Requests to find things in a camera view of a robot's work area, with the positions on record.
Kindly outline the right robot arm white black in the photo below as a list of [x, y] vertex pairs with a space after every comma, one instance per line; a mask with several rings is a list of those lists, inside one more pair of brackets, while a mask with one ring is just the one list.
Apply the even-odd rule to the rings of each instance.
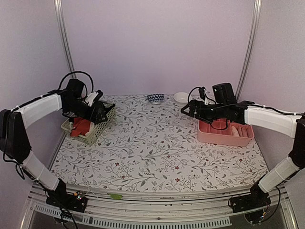
[[201, 99], [188, 99], [181, 113], [209, 125], [224, 119], [226, 122], [263, 127], [294, 139], [289, 155], [251, 187], [246, 203], [250, 208], [256, 208], [264, 202], [266, 193], [304, 169], [305, 115], [280, 111], [250, 101], [239, 103], [230, 83], [214, 85], [212, 90], [212, 104], [206, 103], [208, 97], [205, 87], [198, 87]]

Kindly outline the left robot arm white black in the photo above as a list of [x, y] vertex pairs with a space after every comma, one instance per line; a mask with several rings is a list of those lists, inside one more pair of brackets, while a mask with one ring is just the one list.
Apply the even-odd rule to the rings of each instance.
[[88, 91], [84, 82], [70, 79], [66, 88], [58, 87], [22, 105], [0, 113], [0, 150], [3, 160], [14, 163], [21, 177], [27, 174], [47, 191], [60, 207], [67, 207], [71, 197], [65, 183], [57, 178], [35, 156], [27, 135], [27, 128], [40, 119], [57, 111], [62, 115], [73, 114], [94, 124], [108, 120], [106, 108], [100, 101], [101, 90]]

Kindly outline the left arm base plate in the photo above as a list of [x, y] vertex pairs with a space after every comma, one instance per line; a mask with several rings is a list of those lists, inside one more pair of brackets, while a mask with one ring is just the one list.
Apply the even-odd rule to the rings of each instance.
[[74, 194], [64, 193], [62, 195], [48, 191], [47, 196], [47, 204], [80, 213], [85, 212], [88, 203], [88, 198], [81, 191], [77, 191]]

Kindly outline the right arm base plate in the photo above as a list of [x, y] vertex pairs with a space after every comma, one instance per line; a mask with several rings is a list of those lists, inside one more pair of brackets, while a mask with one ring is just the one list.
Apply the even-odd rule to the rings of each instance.
[[248, 211], [256, 208], [267, 207], [271, 204], [269, 196], [262, 199], [256, 199], [251, 194], [248, 195], [233, 195], [228, 200], [228, 206], [233, 213]]

